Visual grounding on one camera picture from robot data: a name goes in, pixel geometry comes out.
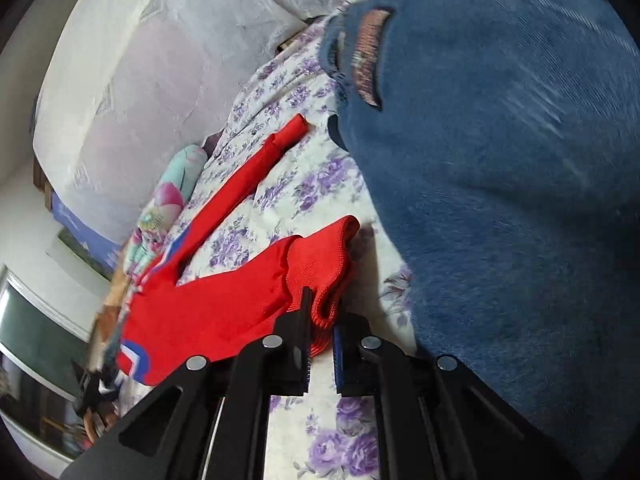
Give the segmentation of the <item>red striped track pants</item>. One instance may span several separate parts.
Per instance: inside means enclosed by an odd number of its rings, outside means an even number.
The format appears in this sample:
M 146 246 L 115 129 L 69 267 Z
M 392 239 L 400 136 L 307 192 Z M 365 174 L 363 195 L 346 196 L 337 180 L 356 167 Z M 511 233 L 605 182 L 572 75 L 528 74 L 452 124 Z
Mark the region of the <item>red striped track pants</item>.
M 143 385 L 156 386 L 190 356 L 219 361 L 268 335 L 276 318 L 310 307 L 310 351 L 326 350 L 338 304 L 355 263 L 349 245 L 360 223 L 345 216 L 308 236 L 277 240 L 242 266 L 180 284 L 186 265 L 221 222 L 268 176 L 308 124 L 295 115 L 235 171 L 190 226 L 143 272 L 122 326 L 115 362 Z

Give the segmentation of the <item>purple floral bed sheet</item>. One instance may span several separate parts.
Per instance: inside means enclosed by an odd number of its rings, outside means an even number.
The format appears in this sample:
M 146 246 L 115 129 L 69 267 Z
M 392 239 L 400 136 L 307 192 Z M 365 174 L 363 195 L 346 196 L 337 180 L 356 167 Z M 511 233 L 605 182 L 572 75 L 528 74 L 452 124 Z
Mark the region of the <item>purple floral bed sheet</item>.
M 318 21 L 300 32 L 236 98 L 214 154 L 172 227 L 174 234 L 186 229 L 269 133 L 294 115 L 304 116 L 310 129 L 206 240 L 183 279 L 235 269 L 281 238 L 309 235 L 351 214 L 360 229 L 352 244 L 356 273 L 345 292 L 345 306 L 364 315 L 375 335 L 413 352 L 411 272 L 386 236 L 356 162 L 334 144 L 326 128 L 334 111 L 334 87 L 318 62 L 325 28 L 324 21 Z M 342 398 L 335 390 L 333 372 L 333 356 L 323 352 L 311 362 L 304 396 L 271 400 L 267 478 L 378 476 L 373 404 L 363 398 Z

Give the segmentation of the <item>dark framed window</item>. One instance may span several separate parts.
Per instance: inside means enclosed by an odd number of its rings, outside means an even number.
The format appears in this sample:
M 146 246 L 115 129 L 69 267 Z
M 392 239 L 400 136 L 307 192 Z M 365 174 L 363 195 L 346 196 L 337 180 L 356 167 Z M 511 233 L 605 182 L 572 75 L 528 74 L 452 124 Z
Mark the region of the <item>dark framed window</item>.
M 110 404 L 79 415 L 88 342 L 6 266 L 1 268 L 1 421 L 39 470 L 58 478 L 114 422 Z

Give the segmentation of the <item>blue patterned fabric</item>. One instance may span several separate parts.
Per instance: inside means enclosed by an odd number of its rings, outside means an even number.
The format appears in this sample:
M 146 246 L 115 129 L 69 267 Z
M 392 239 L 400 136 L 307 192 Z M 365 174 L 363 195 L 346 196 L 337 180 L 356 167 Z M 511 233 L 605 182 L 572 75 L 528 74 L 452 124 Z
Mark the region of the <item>blue patterned fabric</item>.
M 70 231 L 74 240 L 81 244 L 94 260 L 107 269 L 115 270 L 120 253 L 119 245 L 86 226 L 55 193 L 52 194 L 52 214 L 53 218 Z

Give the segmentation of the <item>folded floral quilt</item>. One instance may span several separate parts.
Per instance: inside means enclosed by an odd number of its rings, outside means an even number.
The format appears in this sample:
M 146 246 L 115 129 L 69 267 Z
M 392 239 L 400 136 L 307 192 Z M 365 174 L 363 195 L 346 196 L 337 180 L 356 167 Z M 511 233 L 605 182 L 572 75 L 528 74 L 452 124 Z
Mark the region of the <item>folded floral quilt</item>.
M 136 280 L 162 251 L 207 162 L 204 148 L 190 144 L 171 159 L 132 232 L 122 270 Z

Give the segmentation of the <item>blue corduroy pants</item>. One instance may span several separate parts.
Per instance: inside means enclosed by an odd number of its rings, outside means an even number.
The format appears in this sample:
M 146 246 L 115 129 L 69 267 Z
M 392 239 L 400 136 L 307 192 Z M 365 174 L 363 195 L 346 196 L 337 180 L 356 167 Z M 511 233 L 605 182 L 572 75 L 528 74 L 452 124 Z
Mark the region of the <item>blue corduroy pants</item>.
M 332 138 L 451 353 L 586 479 L 639 428 L 639 49 L 608 0 L 364 0 Z

